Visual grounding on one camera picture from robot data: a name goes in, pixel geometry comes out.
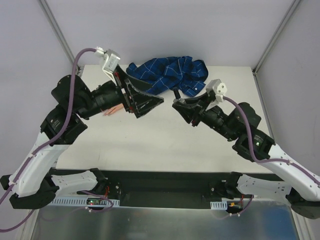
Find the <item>glitter nail polish bottle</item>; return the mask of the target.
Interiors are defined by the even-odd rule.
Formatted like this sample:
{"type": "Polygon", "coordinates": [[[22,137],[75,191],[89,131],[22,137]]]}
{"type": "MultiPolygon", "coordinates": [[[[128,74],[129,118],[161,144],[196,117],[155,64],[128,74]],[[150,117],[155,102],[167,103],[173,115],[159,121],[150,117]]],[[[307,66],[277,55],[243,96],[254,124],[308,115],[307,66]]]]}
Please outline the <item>glitter nail polish bottle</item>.
{"type": "Polygon", "coordinates": [[[186,103],[186,100],[184,98],[175,98],[173,100],[173,103],[174,104],[185,104],[186,103]]]}

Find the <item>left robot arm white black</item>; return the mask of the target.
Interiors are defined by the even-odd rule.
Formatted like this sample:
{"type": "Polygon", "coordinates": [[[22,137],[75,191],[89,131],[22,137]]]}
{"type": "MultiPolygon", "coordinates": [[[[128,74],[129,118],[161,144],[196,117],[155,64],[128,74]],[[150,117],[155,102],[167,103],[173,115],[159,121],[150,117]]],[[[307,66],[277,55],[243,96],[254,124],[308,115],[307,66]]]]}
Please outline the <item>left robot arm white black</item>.
{"type": "Polygon", "coordinates": [[[70,175],[51,175],[56,161],[86,129],[86,120],[123,104],[137,118],[164,102],[148,93],[150,85],[127,75],[120,66],[103,68],[109,81],[90,90],[77,75],[63,77],[51,94],[57,106],[40,125],[36,142],[18,170],[4,175],[0,183],[11,206],[17,210],[37,210],[56,197],[88,191],[96,195],[109,183],[98,168],[70,175]]]}

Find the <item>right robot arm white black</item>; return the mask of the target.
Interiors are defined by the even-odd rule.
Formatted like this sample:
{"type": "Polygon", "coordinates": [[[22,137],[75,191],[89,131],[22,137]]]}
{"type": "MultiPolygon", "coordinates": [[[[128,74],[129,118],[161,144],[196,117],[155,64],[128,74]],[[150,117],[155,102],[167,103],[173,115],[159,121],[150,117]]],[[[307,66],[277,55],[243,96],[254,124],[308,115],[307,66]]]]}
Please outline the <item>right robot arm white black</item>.
{"type": "Polygon", "coordinates": [[[320,217],[320,177],[290,157],[273,138],[258,129],[261,117],[247,103],[234,105],[225,114],[218,106],[207,107],[219,95],[204,93],[194,98],[182,98],[174,90],[172,107],[193,127],[203,123],[229,142],[232,149],[250,162],[256,163],[280,178],[279,181],[254,178],[244,173],[231,172],[225,183],[214,187],[217,194],[233,199],[238,195],[259,196],[281,202],[295,213],[312,220],[320,217]]]}

